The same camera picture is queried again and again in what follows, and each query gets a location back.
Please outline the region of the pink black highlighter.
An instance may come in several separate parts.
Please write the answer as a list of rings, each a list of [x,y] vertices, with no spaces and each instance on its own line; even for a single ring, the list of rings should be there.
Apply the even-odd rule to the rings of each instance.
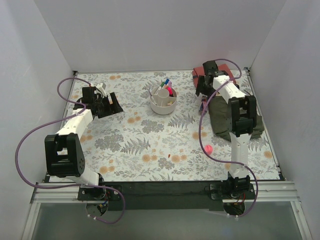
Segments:
[[[167,90],[168,90],[168,92],[169,92],[169,96],[170,96],[170,97],[174,97],[172,88],[171,88],[171,87],[168,87]]]

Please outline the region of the green capped white marker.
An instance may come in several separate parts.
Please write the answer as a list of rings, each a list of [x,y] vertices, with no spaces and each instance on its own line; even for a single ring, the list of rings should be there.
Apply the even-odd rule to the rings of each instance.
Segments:
[[[166,85],[166,84],[165,84],[165,82],[163,81],[163,82],[160,84],[160,86],[158,87],[158,90],[162,89],[165,85]]]

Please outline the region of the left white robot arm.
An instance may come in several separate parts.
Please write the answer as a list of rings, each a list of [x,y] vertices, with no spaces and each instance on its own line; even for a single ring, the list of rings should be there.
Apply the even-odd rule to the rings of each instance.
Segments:
[[[102,177],[86,167],[81,146],[81,137],[87,126],[95,118],[104,118],[123,111],[115,93],[107,94],[106,84],[82,88],[82,97],[73,107],[71,117],[56,133],[47,135],[44,140],[46,168],[50,176],[66,178],[88,187],[95,200],[106,196],[106,187],[101,184]]]

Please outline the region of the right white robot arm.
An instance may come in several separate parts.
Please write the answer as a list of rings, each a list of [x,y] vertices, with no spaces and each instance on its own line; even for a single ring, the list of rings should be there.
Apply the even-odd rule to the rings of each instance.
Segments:
[[[209,186],[213,199],[237,199],[250,190],[248,144],[257,125],[257,100],[246,95],[235,84],[235,78],[219,70],[215,60],[203,63],[204,75],[198,77],[196,95],[203,94],[210,101],[219,93],[227,103],[226,126],[231,140],[231,161],[227,179]]]

